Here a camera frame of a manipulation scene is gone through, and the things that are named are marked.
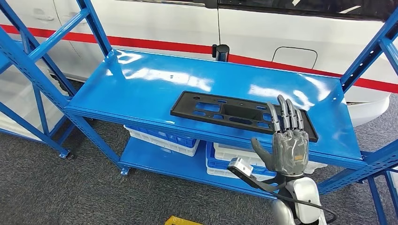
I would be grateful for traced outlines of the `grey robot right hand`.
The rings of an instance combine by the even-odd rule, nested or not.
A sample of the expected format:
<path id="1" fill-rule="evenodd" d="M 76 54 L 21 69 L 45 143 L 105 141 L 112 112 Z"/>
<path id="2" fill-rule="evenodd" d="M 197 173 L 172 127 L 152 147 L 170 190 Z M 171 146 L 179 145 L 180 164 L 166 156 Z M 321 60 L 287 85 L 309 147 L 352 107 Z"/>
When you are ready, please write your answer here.
<path id="1" fill-rule="evenodd" d="M 252 148 L 269 171 L 289 177 L 300 176 L 308 164 L 309 136 L 304 130 L 304 120 L 300 110 L 293 105 L 290 99 L 284 99 L 282 95 L 278 95 L 277 100 L 281 107 L 282 125 L 273 104 L 267 103 L 274 129 L 273 152 L 270 154 L 265 151 L 254 137 L 251 139 Z"/>

